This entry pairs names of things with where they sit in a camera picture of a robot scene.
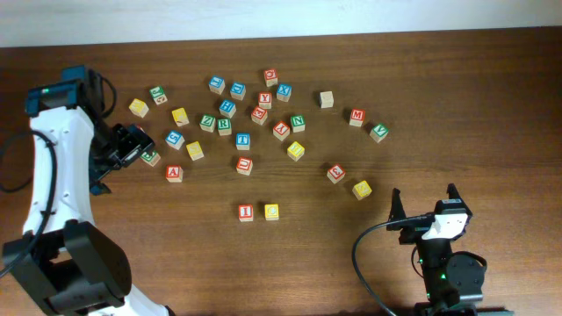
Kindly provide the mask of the green letter R block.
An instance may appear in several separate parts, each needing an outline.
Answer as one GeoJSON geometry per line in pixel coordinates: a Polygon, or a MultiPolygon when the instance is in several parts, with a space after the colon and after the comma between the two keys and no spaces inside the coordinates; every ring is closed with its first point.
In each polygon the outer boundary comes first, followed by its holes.
{"type": "Polygon", "coordinates": [[[229,118],[221,118],[217,121],[217,129],[220,136],[232,134],[232,124],[229,118]]]}

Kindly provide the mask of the yellow letter C block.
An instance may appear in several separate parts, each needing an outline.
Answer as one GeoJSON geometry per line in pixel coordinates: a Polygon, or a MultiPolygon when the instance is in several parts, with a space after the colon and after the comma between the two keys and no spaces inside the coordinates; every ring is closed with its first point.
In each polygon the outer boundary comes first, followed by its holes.
{"type": "Polygon", "coordinates": [[[279,205],[267,204],[264,206],[264,217],[268,221],[279,220],[279,205]]]}

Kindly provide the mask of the red letter A block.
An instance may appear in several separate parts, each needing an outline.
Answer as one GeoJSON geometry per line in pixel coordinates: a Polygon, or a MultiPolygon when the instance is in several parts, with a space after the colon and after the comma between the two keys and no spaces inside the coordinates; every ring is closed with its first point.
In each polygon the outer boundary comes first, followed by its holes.
{"type": "Polygon", "coordinates": [[[170,183],[181,183],[183,181],[184,171],[179,165],[168,165],[166,167],[165,178],[170,183]]]}

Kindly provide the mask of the red letter I block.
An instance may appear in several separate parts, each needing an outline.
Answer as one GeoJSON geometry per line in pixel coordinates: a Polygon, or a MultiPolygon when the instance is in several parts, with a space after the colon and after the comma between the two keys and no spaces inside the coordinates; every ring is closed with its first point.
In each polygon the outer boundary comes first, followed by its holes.
{"type": "Polygon", "coordinates": [[[239,205],[239,221],[250,222],[254,219],[253,205],[239,205]]]}

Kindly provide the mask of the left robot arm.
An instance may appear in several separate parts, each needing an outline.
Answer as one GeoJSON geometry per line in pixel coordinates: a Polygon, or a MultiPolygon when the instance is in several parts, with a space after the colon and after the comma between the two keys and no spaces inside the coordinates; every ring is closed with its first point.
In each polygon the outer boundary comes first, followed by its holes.
{"type": "Polygon", "coordinates": [[[108,83],[74,66],[60,82],[29,90],[32,202],[22,237],[3,245],[1,273],[46,315],[171,315],[133,285],[124,250],[93,219],[91,197],[110,193],[103,178],[155,146],[136,125],[105,123],[108,83]]]}

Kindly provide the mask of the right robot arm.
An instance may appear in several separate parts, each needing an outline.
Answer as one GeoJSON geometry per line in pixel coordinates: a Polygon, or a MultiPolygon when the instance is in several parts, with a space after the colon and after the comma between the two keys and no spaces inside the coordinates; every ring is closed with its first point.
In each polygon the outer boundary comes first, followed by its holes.
{"type": "Polygon", "coordinates": [[[389,220],[390,231],[400,232],[399,244],[414,245],[419,255],[427,302],[414,306],[416,315],[513,315],[513,311],[495,307],[479,309],[484,298],[482,286],[486,260],[466,251],[454,252],[451,243],[466,232],[472,211],[456,186],[447,187],[448,197],[436,202],[435,210],[408,217],[393,189],[389,220]]]}

